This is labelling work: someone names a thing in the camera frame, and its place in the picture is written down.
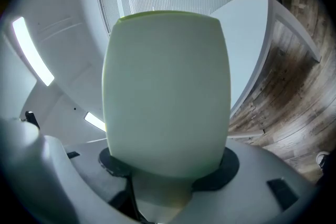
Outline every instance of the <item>wooden floor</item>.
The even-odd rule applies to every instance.
[[[312,182],[321,176],[319,151],[336,146],[336,34],[319,0],[283,0],[320,49],[315,62],[284,25],[276,23],[271,49],[230,131],[264,129],[240,140],[275,153]]]

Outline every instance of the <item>ceiling light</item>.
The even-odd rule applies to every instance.
[[[118,5],[118,10],[119,10],[119,16],[120,18],[122,18],[125,16],[125,13],[124,13],[124,8],[122,6],[121,0],[117,0],[117,5]]]
[[[90,112],[88,112],[84,118],[87,122],[91,123],[95,127],[99,128],[100,130],[106,132],[105,123],[103,123],[100,119],[93,116]]]
[[[31,67],[41,78],[43,83],[46,86],[49,86],[54,80],[54,76],[53,74],[51,74],[47,66],[42,61],[40,55],[38,54],[34,43],[29,35],[24,18],[21,17],[18,20],[14,21],[13,28],[17,41],[19,42],[19,45]]]

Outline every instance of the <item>white sneaker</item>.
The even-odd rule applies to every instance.
[[[324,162],[325,162],[325,157],[329,155],[329,152],[327,151],[321,151],[317,154],[316,156],[316,162],[317,164],[320,166],[320,168],[322,169]]]

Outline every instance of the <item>desk leg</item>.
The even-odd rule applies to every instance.
[[[247,137],[257,137],[264,134],[263,130],[257,131],[245,131],[245,132],[229,132],[227,138],[247,138]]]
[[[320,62],[321,55],[319,49],[316,47],[314,41],[310,37],[307,30],[302,26],[302,24],[294,17],[292,13],[290,13],[289,10],[287,10],[276,0],[273,0],[273,9],[275,13],[275,19],[287,26],[299,38],[300,42],[307,47],[313,58],[317,62]]]

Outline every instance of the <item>light green object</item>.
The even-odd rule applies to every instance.
[[[216,170],[230,115],[217,19],[148,12],[114,25],[103,68],[111,155],[148,173],[193,181]]]

